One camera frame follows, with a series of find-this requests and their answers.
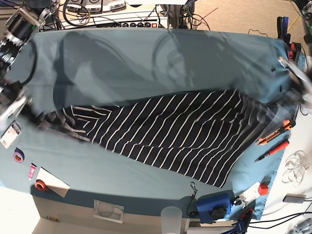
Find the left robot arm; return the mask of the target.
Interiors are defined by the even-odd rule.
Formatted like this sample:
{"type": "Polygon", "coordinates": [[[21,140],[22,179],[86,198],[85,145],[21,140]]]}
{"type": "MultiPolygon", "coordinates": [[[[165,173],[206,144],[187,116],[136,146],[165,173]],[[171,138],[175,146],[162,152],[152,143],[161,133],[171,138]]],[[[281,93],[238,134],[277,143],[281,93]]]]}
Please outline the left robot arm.
{"type": "MultiPolygon", "coordinates": [[[[303,17],[307,34],[304,40],[308,45],[312,44],[312,2],[310,0],[295,0],[299,10],[299,16],[303,17]]],[[[283,39],[288,44],[290,50],[288,52],[288,60],[282,57],[278,58],[279,63],[288,69],[293,75],[300,80],[301,86],[304,87],[303,100],[307,110],[312,109],[312,66],[307,64],[307,71],[301,71],[298,65],[298,56],[301,50],[295,48],[295,43],[290,43],[290,34],[287,33],[286,26],[288,20],[286,18],[277,18],[278,38],[283,39]]]]}

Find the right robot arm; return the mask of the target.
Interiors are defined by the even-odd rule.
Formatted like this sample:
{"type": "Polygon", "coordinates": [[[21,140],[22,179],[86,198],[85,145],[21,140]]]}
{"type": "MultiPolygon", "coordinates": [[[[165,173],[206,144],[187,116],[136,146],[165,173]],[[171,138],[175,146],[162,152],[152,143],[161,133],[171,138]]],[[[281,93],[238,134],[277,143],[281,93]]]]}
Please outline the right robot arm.
{"type": "Polygon", "coordinates": [[[25,95],[24,86],[28,84],[37,66],[37,48],[32,37],[46,24],[47,19],[59,8],[59,0],[23,0],[16,12],[7,20],[0,38],[0,119],[11,115],[18,116],[24,106],[30,102],[25,95]],[[23,81],[9,83],[5,75],[15,62],[20,50],[31,44],[33,64],[30,75],[23,81]]]}

